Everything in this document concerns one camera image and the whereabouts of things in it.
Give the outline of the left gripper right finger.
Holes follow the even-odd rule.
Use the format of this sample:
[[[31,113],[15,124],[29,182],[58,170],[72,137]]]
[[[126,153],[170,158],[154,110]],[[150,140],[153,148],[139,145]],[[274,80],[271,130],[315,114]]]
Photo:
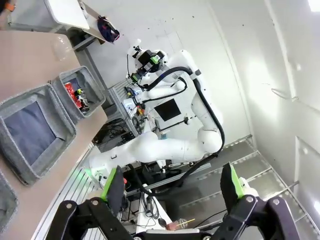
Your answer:
[[[261,199],[238,177],[230,163],[222,167],[220,189],[227,215],[213,240],[238,240],[248,227],[256,227],[265,240],[299,240],[296,223],[281,197]]]

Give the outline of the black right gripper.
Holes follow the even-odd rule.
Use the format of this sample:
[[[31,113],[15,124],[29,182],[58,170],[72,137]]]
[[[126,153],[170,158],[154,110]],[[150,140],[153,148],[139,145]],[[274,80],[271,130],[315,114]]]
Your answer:
[[[165,63],[164,58],[165,54],[161,50],[158,52],[145,50],[137,59],[140,63],[138,71],[141,74],[155,73],[163,67]],[[133,72],[130,75],[130,78],[133,82],[138,82],[141,79],[141,76],[137,72]]]

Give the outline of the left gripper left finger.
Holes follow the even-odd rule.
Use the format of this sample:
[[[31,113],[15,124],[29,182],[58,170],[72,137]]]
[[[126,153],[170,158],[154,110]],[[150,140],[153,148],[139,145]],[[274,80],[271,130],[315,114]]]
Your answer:
[[[125,181],[120,166],[111,170],[100,196],[77,204],[62,201],[53,217],[47,240],[83,240],[89,229],[98,228],[108,240],[129,240],[131,234],[118,220]]]

